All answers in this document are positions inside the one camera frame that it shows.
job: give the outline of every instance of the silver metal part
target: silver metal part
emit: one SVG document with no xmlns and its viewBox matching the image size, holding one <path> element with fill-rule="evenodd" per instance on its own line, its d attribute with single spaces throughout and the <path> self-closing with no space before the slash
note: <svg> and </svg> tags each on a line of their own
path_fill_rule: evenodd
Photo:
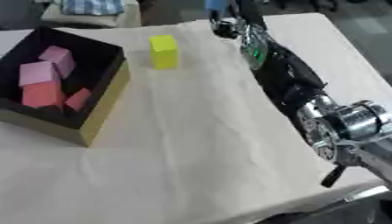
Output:
<svg viewBox="0 0 392 224">
<path fill-rule="evenodd" d="M 360 101 L 350 107 L 339 107 L 333 115 L 344 125 L 347 139 L 354 141 L 373 137 L 389 122 L 386 110 L 371 101 Z"/>
<path fill-rule="evenodd" d="M 392 133 L 389 114 L 371 101 L 339 106 L 320 95 L 300 108 L 297 117 L 306 142 L 320 157 L 339 165 L 361 165 L 358 149 Z"/>
<path fill-rule="evenodd" d="M 257 24 L 237 23 L 241 34 L 241 54 L 252 70 L 262 67 L 268 54 L 268 34 Z"/>
</svg>

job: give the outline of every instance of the green light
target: green light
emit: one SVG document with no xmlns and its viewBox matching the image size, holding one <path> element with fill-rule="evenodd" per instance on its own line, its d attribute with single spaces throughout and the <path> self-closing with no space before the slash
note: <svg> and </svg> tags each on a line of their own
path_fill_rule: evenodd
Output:
<svg viewBox="0 0 392 224">
<path fill-rule="evenodd" d="M 259 49 L 255 49 L 253 51 L 253 56 L 255 56 L 257 59 L 260 58 L 261 54 L 260 54 L 260 50 Z"/>
</svg>

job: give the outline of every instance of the yellow cube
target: yellow cube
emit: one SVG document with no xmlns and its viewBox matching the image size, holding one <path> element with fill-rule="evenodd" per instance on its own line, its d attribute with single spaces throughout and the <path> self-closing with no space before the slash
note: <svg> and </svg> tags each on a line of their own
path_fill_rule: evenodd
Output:
<svg viewBox="0 0 392 224">
<path fill-rule="evenodd" d="M 179 63 L 179 49 L 172 35 L 150 37 L 151 61 L 156 69 L 174 68 Z"/>
</svg>

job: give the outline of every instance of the block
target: block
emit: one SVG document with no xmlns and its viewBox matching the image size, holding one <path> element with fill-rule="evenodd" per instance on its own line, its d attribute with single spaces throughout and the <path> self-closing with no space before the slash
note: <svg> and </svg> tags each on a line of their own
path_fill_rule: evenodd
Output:
<svg viewBox="0 0 392 224">
<path fill-rule="evenodd" d="M 63 107 L 64 95 L 57 81 L 46 81 L 24 86 L 22 103 L 32 108 Z"/>
<path fill-rule="evenodd" d="M 174 68 L 179 63 L 179 49 L 171 35 L 150 38 L 151 62 L 156 69 Z"/>
<path fill-rule="evenodd" d="M 73 94 L 71 97 L 69 97 L 66 100 L 66 105 L 72 108 L 74 111 L 79 111 L 90 95 L 91 92 L 88 89 L 83 88 L 76 94 Z"/>
<path fill-rule="evenodd" d="M 59 81 L 59 74 L 49 61 L 23 64 L 19 68 L 19 86 L 45 81 Z"/>
<path fill-rule="evenodd" d="M 63 79 L 66 79 L 75 69 L 72 53 L 62 47 L 51 45 L 39 56 L 39 58 L 41 60 L 51 61 Z"/>
</svg>

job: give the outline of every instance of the blue cloth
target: blue cloth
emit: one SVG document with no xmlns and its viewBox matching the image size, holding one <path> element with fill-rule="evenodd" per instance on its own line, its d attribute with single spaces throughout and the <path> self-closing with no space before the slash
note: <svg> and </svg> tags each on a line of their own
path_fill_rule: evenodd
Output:
<svg viewBox="0 0 392 224">
<path fill-rule="evenodd" d="M 117 15 L 124 12 L 122 0 L 63 0 L 62 13 L 76 15 Z"/>
<path fill-rule="evenodd" d="M 228 6 L 228 0 L 206 0 L 206 9 L 223 13 Z"/>
</svg>

